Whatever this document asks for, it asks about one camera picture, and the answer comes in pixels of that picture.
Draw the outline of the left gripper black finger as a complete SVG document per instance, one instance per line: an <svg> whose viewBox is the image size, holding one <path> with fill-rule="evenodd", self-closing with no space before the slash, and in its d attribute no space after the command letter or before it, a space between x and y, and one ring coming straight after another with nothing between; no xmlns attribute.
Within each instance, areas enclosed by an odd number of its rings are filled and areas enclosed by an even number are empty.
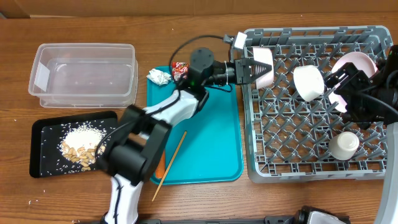
<svg viewBox="0 0 398 224"><path fill-rule="evenodd" d="M268 63L253 60L253 64L255 65L255 68L271 69L271 65Z"/></svg>
<svg viewBox="0 0 398 224"><path fill-rule="evenodd" d="M255 68L253 75L257 82L269 82L271 80L271 71L263 68Z"/></svg>

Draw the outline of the pink bowl with food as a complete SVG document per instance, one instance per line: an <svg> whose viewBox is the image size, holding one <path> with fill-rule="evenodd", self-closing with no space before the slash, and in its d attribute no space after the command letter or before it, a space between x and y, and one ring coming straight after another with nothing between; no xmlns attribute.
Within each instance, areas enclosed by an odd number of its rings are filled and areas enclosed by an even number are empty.
<svg viewBox="0 0 398 224"><path fill-rule="evenodd" d="M270 49L265 47L253 47L253 59L260 62L260 65L255 65L255 75L261 76L256 79L256 88L261 89L273 84L274 81L274 66L273 56Z"/></svg>

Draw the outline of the large white plate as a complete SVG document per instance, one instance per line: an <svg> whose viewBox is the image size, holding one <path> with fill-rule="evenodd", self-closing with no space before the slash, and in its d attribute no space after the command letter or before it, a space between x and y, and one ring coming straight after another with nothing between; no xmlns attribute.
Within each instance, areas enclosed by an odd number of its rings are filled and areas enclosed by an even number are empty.
<svg viewBox="0 0 398 224"><path fill-rule="evenodd" d="M333 66L331 69L332 73L335 73L339 68L341 68L345 63L352 62L358 70L362 70L368 78L371 78L377 71L378 68L374 61L366 54L362 52L350 52L344 56L342 56ZM345 106L347 103L345 100L340 96L331 92L328 95L328 99L331 104L337 102L337 106L335 109L341 113L346 112Z"/></svg>

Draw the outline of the white bowl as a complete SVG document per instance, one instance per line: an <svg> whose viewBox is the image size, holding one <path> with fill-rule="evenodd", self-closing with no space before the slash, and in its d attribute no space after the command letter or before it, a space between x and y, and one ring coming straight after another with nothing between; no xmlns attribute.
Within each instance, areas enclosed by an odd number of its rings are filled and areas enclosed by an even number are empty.
<svg viewBox="0 0 398 224"><path fill-rule="evenodd" d="M293 72L293 80L298 94L307 102L324 93L323 77L314 65L296 67Z"/></svg>

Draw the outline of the pale green cup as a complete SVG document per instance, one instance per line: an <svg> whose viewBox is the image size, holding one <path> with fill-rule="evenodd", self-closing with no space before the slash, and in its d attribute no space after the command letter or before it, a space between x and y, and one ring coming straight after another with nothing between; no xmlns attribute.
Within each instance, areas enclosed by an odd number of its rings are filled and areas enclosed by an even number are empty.
<svg viewBox="0 0 398 224"><path fill-rule="evenodd" d="M351 159L359 147L359 137L352 132L342 132L333 137L329 144L328 150L331 155L338 160L345 161Z"/></svg>

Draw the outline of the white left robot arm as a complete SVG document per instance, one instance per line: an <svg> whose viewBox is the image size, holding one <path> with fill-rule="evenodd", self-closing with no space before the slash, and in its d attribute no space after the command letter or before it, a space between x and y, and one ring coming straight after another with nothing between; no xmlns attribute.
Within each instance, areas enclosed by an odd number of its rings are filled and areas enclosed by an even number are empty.
<svg viewBox="0 0 398 224"><path fill-rule="evenodd" d="M111 178L109 210L101 223L135 223L144 182L155 172L171 130L195 116L209 98L211 85L245 85L272 73L272 55L263 51L252 58L218 62L208 48L192 52L188 72L164 101L144 109L128 106L116 129L100 142L95 154L97 168Z"/></svg>

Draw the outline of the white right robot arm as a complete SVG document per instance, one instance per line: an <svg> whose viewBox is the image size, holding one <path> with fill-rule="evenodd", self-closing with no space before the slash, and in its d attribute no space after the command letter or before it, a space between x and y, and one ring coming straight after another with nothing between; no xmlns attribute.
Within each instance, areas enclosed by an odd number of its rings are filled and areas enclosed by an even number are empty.
<svg viewBox="0 0 398 224"><path fill-rule="evenodd" d="M397 223L397 46L385 59L376 63L378 71L371 77L353 62L346 62L326 80L346 102L345 121L362 129L381 121L386 126L387 167L382 199L375 223Z"/></svg>

